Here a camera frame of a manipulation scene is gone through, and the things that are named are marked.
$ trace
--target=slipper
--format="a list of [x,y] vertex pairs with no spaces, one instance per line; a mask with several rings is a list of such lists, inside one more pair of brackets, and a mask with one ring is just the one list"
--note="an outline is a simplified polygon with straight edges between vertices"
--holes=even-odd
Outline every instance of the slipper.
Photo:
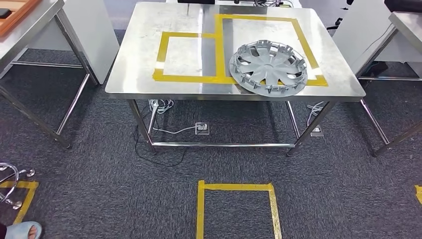
[[42,228],[37,222],[24,222],[7,227],[6,237],[4,239],[28,239],[29,229],[32,226],[37,228],[35,239],[39,239]]

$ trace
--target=electrical cable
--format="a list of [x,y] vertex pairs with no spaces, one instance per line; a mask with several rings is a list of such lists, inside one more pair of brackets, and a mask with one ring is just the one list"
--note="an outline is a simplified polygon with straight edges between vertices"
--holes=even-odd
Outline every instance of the electrical cable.
[[182,158],[177,163],[168,165],[168,164],[164,164],[164,163],[153,161],[153,160],[148,159],[146,157],[143,157],[143,156],[141,156],[139,154],[138,149],[137,149],[137,146],[138,146],[138,143],[139,143],[139,129],[138,129],[138,125],[135,127],[135,131],[133,132],[133,139],[136,141],[136,143],[135,143],[135,152],[136,152],[136,155],[138,155],[139,158],[142,158],[142,159],[144,159],[144,160],[146,160],[146,161],[148,161],[150,163],[157,164],[157,165],[164,166],[164,167],[172,168],[172,167],[178,166],[179,164],[181,164],[183,162],[183,159],[185,158],[186,151],[188,151],[188,147],[185,147],[185,149],[183,150],[183,153],[182,153]]
[[179,130],[179,131],[177,131],[177,132],[170,132],[170,131],[167,131],[167,130],[163,130],[163,129],[159,129],[159,128],[154,128],[154,127],[153,127],[153,129],[154,129],[154,130],[161,131],[161,132],[165,132],[165,133],[170,133],[170,134],[178,134],[178,133],[180,133],[180,132],[183,132],[183,131],[185,131],[185,130],[192,129],[192,128],[196,128],[196,126],[192,126],[192,127],[184,128],[184,129],[181,129],[181,130]]
[[284,1],[289,2],[289,3],[290,3],[290,5],[291,5],[292,7],[294,7],[293,2],[291,2],[291,1],[289,1],[289,0],[282,0],[281,2],[284,2]]
[[365,52],[369,49],[369,48],[371,48],[371,46],[375,43],[375,42],[377,42],[379,39],[381,39],[384,35],[385,35],[385,33],[387,33],[387,31],[388,31],[388,29],[390,29],[390,26],[392,26],[393,24],[392,23],[390,23],[390,25],[387,27],[387,29],[384,31],[384,33],[380,36],[380,37],[378,37],[375,41],[373,41],[357,58],[356,58],[356,60],[352,63],[352,64],[350,64],[351,66],[357,61],[357,60],[359,60],[359,58],[363,55],[363,54],[365,54]]
[[322,110],[322,108],[324,108],[323,106],[319,106],[320,104],[324,103],[324,101],[319,102],[318,104],[311,106],[311,105],[307,105],[306,107],[308,107],[309,109],[311,109],[311,113],[309,114],[308,117],[308,121],[306,121],[306,125],[309,126],[310,123],[309,121],[311,120],[312,116],[318,116],[318,113]]
[[157,113],[164,114],[167,110],[169,110],[174,105],[174,101],[172,100],[148,100],[149,101],[149,109],[153,111],[153,106],[158,104]]

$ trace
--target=wooden frame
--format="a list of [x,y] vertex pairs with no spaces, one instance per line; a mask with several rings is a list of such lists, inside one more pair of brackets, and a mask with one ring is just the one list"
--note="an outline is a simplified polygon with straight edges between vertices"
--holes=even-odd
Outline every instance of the wooden frame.
[[12,11],[6,19],[0,19],[0,37],[9,33],[40,2],[41,0],[0,0],[0,8]]

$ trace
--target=yellow tape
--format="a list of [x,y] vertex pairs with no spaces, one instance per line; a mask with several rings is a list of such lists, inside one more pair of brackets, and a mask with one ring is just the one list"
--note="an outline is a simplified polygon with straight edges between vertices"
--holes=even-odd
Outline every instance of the yellow tape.
[[205,184],[204,180],[198,182],[198,209],[197,209],[197,239],[204,238],[204,197],[205,189],[225,191],[268,191],[270,198],[271,217],[273,220],[274,238],[282,239],[280,219],[278,216],[277,200],[274,187],[269,184]]
[[[194,82],[194,83],[215,83],[215,84],[236,84],[232,77],[225,75],[224,62],[224,44],[223,44],[223,19],[247,19],[247,20],[265,20],[265,21],[286,21],[291,22],[298,36],[299,42],[303,47],[306,57],[309,60],[312,71],[316,79],[308,79],[307,86],[328,86],[324,75],[320,72],[319,65],[314,54],[309,47],[308,41],[299,25],[297,19],[286,17],[265,17],[265,16],[246,16],[233,14],[216,14],[214,16],[214,33],[189,33],[189,32],[162,32],[160,47],[158,49],[157,66],[155,67],[152,78],[156,81],[170,82]],[[215,39],[215,75],[216,76],[181,76],[164,75],[164,63],[166,61],[167,49],[170,37],[206,37]]]
[[216,14],[215,18],[215,75],[220,77],[223,81],[225,79],[225,64],[224,64],[224,43],[223,43],[223,19],[221,14]]
[[416,197],[419,200],[419,202],[422,204],[422,186],[415,185],[416,188]]
[[226,191],[269,191],[271,184],[205,184],[208,190]]
[[204,185],[204,180],[198,182],[197,239],[204,238]]
[[274,238],[282,239],[280,219],[278,217],[276,194],[274,192],[273,185],[270,183],[269,186],[270,186],[270,190],[268,190],[268,195],[270,197],[271,217],[273,218]]
[[[0,188],[10,188],[13,187],[14,182],[12,181],[6,181],[0,184]],[[25,200],[22,203],[22,207],[20,207],[19,212],[17,213],[16,219],[14,220],[13,224],[21,223],[23,220],[23,217],[25,217],[26,212],[29,209],[29,206],[31,205],[32,199],[34,199],[35,190],[38,187],[38,182],[28,182],[28,181],[19,181],[17,183],[17,188],[26,188],[28,189],[28,193],[26,194]]]

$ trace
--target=metal chair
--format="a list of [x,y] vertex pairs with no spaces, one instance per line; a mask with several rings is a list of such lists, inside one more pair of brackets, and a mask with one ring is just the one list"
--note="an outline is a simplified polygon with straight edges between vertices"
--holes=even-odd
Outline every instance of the metal chair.
[[30,169],[30,170],[23,169],[23,170],[18,171],[18,169],[15,166],[13,166],[9,163],[0,163],[0,171],[5,171],[8,168],[10,168],[13,172],[12,172],[12,174],[10,174],[10,175],[6,176],[5,178],[1,179],[0,184],[5,182],[6,180],[8,180],[10,178],[14,178],[13,186],[9,189],[9,192],[6,195],[4,195],[3,193],[0,193],[0,203],[5,202],[6,204],[11,205],[13,207],[13,209],[17,210],[22,206],[22,202],[21,201],[14,202],[14,201],[10,200],[9,197],[12,194],[12,192],[15,190],[17,183],[19,182],[19,174],[26,173],[27,177],[32,177],[35,174],[35,170],[33,170],[33,169]]

